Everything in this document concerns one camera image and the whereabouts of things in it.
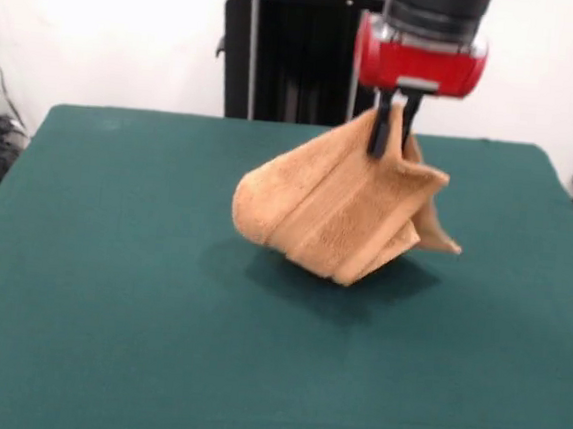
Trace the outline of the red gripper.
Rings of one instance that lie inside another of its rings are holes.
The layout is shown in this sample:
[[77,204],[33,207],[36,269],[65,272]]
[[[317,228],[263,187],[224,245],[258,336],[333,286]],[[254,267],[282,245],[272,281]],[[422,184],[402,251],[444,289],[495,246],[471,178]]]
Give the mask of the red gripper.
[[484,73],[487,51],[487,42],[478,36],[468,45],[443,43],[402,33],[376,14],[364,16],[356,34],[355,71],[363,86],[381,89],[369,156],[381,158],[386,150],[394,89],[412,91],[403,116],[402,129],[408,135],[423,94],[466,97],[472,93]]

